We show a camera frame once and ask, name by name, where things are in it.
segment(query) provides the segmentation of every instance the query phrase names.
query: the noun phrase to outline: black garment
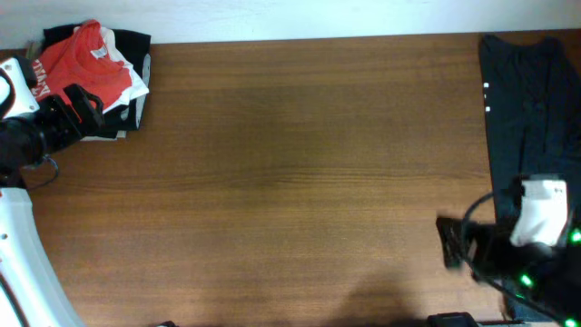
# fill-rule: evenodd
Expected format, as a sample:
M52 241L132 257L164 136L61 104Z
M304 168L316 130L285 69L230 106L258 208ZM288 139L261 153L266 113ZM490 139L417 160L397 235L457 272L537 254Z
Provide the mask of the black garment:
M63 25L44 30L43 51L51 45L59 43L73 35L76 25ZM143 78L143 63L145 56L149 54L151 36L141 33L113 29L115 33L115 47L133 65L133 70ZM136 131L139 129L141 112L137 99L130 101L129 105L119 105L105 118L105 127L95 136L114 138L117 131Z
M557 173L567 182L570 209L581 204L581 83L562 45L508 44L493 35L480 44L488 155L498 194L519 175ZM511 199L495 196L497 220L518 216ZM513 286L505 282L507 288ZM515 317L546 320L508 302Z

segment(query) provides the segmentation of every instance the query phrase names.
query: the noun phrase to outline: wooden table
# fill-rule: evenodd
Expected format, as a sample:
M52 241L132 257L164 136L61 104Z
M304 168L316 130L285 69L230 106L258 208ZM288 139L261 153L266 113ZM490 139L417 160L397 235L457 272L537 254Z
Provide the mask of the wooden table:
M545 34L578 66L575 31L505 38ZM55 155L31 192L74 308L89 326L500 318L435 226L490 190L478 39L153 46L142 130Z

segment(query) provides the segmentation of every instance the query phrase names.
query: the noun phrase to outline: green light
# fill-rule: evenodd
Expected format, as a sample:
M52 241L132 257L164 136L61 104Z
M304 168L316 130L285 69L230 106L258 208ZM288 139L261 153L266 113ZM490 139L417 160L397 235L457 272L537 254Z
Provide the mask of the green light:
M581 231L579 231L578 229L575 229L571 233L570 240L571 240L571 243L579 243L579 242L581 242Z
M565 321L565 326L566 327L577 327L577 322L574 321L573 319L567 319Z
M533 287L533 280L525 274L520 276L520 282L522 282L526 287Z

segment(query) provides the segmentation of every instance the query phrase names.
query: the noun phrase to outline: white wall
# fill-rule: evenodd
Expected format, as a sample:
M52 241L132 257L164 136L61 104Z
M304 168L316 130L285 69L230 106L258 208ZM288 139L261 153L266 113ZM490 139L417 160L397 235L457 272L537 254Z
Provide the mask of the white wall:
M581 27L581 0L0 0L0 48L96 18L155 43Z

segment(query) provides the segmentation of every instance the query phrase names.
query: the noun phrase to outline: red t-shirt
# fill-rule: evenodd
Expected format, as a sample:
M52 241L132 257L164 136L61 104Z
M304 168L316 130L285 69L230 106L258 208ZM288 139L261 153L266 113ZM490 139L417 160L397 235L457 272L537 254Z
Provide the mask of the red t-shirt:
M33 62L33 68L38 85L31 91L37 101L58 94L70 104L64 88L79 84L101 98L106 108L131 86L129 70L123 68L123 62L111 60L101 37L101 25L95 20L84 23L73 36L47 48Z

